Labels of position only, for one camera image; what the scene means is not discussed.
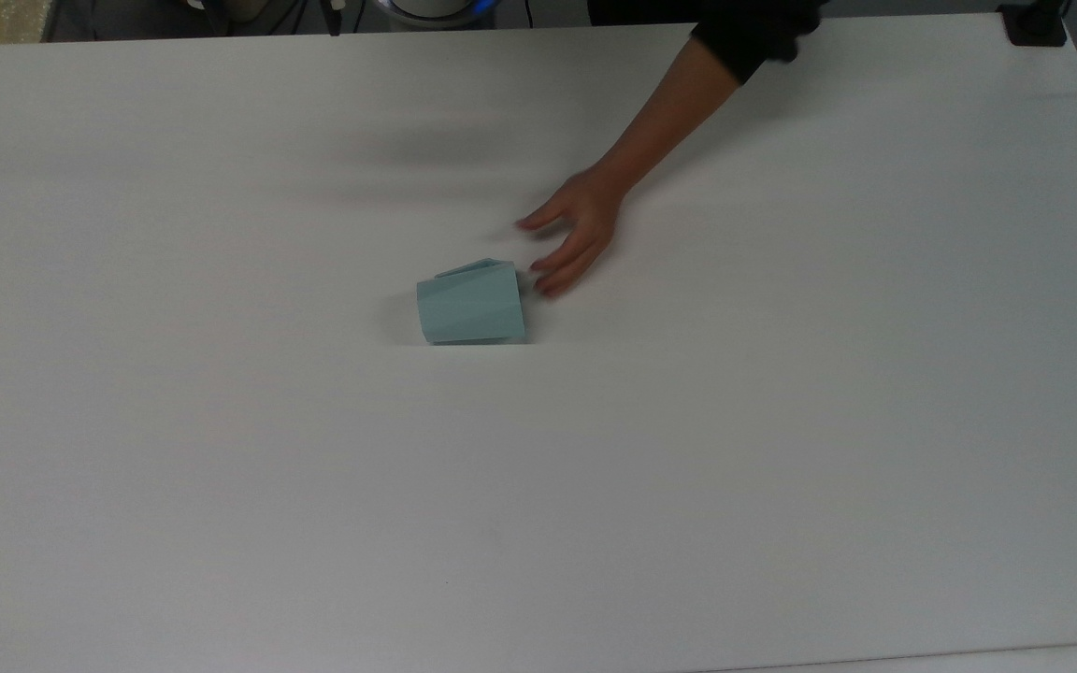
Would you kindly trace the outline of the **person's bare hand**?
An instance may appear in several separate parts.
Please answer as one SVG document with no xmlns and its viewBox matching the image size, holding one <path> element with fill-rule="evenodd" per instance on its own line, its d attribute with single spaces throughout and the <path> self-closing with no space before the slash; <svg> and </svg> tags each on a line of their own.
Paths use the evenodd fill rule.
<svg viewBox="0 0 1077 673">
<path fill-rule="evenodd" d="M 607 167 L 589 167 L 565 180 L 533 213 L 514 224 L 523 233 L 567 229 L 563 243 L 530 266 L 538 295 L 555 299 L 567 294 L 610 250 L 625 199 L 634 188 L 628 176 Z"/>
</svg>

